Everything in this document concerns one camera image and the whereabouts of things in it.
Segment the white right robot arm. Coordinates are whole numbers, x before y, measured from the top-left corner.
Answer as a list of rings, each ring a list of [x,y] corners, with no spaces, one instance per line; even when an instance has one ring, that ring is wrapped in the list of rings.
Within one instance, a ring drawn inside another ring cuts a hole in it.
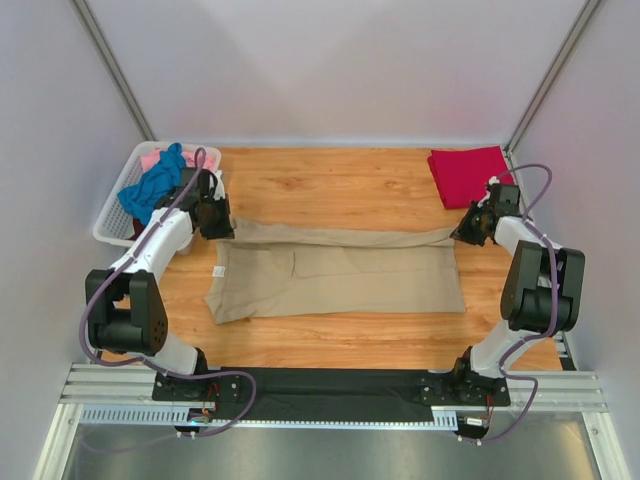
[[[451,234],[469,245],[492,240],[511,255],[501,319],[456,360],[454,372],[461,379],[504,378],[531,346],[572,330],[578,321],[586,256],[551,241],[520,214],[519,201],[518,186],[489,183]]]

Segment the beige t shirt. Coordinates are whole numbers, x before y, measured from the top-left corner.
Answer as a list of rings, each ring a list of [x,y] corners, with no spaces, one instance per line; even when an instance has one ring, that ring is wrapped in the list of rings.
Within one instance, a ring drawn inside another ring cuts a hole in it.
[[[462,313],[454,241],[428,232],[308,229],[236,218],[216,244],[216,323],[334,313]]]

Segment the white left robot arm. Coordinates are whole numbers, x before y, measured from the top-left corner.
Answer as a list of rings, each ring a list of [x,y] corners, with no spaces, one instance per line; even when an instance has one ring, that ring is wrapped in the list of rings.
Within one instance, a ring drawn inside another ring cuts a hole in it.
[[[169,262],[196,233],[207,240],[234,237],[219,171],[183,169],[179,184],[156,203],[149,224],[125,254],[108,269],[87,275],[79,341],[88,358],[109,367],[143,362],[181,379],[208,375],[204,353],[169,331],[159,290]]]

